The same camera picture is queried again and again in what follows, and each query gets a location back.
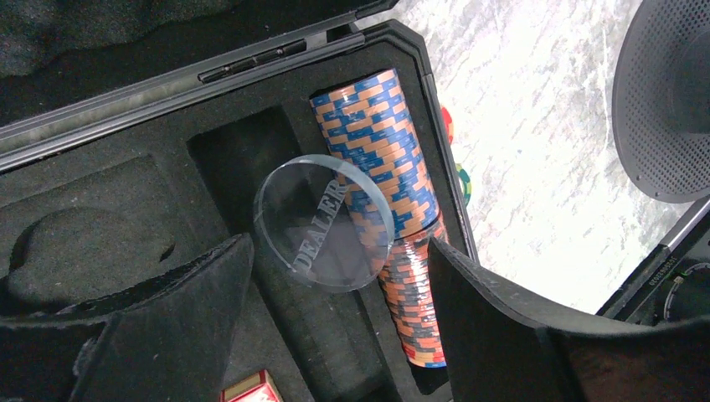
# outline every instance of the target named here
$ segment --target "case lid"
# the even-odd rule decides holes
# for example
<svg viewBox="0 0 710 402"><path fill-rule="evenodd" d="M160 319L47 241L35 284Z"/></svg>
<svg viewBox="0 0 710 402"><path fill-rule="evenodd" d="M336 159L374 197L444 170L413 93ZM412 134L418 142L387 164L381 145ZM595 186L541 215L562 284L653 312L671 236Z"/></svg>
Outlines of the case lid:
<svg viewBox="0 0 710 402"><path fill-rule="evenodd" d="M373 281L394 242L377 184L329 155L296 157L266 177L254 201L256 239L291 276L330 292Z"/></svg>
<svg viewBox="0 0 710 402"><path fill-rule="evenodd" d="M232 50L273 49L396 2L9 2L0 13L0 126Z"/></svg>

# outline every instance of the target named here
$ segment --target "case hinge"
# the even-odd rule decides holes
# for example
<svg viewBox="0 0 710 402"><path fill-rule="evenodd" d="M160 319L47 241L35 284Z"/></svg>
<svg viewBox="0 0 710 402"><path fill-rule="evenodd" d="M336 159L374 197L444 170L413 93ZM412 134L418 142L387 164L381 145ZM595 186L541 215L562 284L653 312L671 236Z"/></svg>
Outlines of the case hinge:
<svg viewBox="0 0 710 402"><path fill-rule="evenodd" d="M301 39L290 44L285 44L275 49L267 50L255 56L248 57L233 63L223 65L216 69L206 71L198 75L198 80L203 84L221 80L225 77L245 72L254 69L261 65L270 63L274 60L283 59L293 54L300 53L306 50L306 41Z"/></svg>

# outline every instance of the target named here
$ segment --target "black speaker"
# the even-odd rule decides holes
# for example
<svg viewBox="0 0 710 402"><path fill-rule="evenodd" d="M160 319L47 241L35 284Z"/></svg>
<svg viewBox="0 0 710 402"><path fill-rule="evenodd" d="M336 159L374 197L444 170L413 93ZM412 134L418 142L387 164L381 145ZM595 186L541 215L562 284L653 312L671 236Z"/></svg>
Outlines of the black speaker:
<svg viewBox="0 0 710 402"><path fill-rule="evenodd" d="M710 0L646 0L614 79L616 149L634 184L685 203L710 194Z"/></svg>

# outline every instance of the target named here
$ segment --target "black fabric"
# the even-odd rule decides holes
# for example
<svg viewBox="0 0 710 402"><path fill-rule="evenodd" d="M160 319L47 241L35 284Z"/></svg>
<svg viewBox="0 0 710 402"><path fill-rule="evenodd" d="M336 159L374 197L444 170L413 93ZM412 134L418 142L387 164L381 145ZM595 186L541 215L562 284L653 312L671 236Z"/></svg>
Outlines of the black fabric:
<svg viewBox="0 0 710 402"><path fill-rule="evenodd" d="M705 401L710 317L644 327L536 295L430 242L430 279L456 400Z"/></svg>
<svg viewBox="0 0 710 402"><path fill-rule="evenodd" d="M1 2L0 126L330 18L366 15L394 3Z"/></svg>
<svg viewBox="0 0 710 402"><path fill-rule="evenodd" d="M8 374L0 376L0 394L23 400L69 394L82 401L216 400L252 262L250 238L240 235L115 295L59 314L0 320L0 345L18 356L0 365ZM40 385L52 383L58 385Z"/></svg>
<svg viewBox="0 0 710 402"><path fill-rule="evenodd" d="M264 304L259 289L252 283L234 332L229 366L223 388L237 384L261 369L268 369L284 400L315 400L291 356L274 318Z"/></svg>
<svg viewBox="0 0 710 402"><path fill-rule="evenodd" d="M66 307L159 276L174 241L156 229L105 209L49 214L16 244L8 291L21 302Z"/></svg>

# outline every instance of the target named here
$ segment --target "clear acrylic dealer button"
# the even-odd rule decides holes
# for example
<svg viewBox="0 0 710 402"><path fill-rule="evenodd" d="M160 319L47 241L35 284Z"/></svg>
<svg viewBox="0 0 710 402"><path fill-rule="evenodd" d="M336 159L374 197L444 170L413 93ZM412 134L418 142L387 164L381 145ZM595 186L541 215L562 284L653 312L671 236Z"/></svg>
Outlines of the clear acrylic dealer button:
<svg viewBox="0 0 710 402"><path fill-rule="evenodd" d="M388 259L394 220L378 186L328 155L284 163L254 201L258 243L301 283L330 292L359 289Z"/></svg>

